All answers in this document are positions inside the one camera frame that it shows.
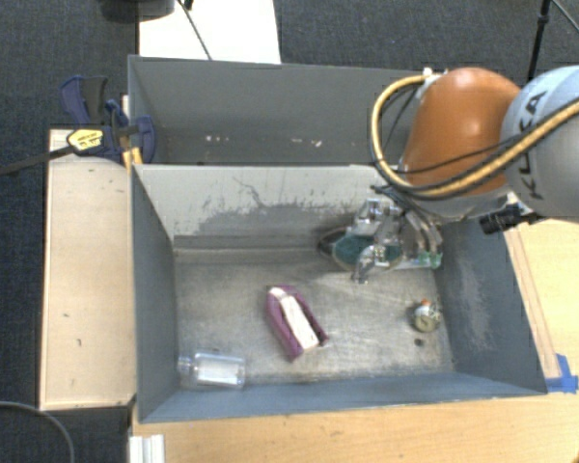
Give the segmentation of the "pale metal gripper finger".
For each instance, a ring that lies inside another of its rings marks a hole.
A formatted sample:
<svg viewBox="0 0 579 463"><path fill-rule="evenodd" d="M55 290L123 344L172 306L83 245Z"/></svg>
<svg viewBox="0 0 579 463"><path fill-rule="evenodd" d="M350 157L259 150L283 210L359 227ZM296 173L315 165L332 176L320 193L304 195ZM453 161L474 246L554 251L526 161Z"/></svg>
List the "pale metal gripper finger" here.
<svg viewBox="0 0 579 463"><path fill-rule="evenodd" d="M379 199L367 199L355 213L346 229L350 235L375 238L385 219L385 204Z"/></svg>
<svg viewBox="0 0 579 463"><path fill-rule="evenodd" d="M370 245L360 253L351 278L357 284L366 284L372 273L380 273L385 270L386 247Z"/></svg>

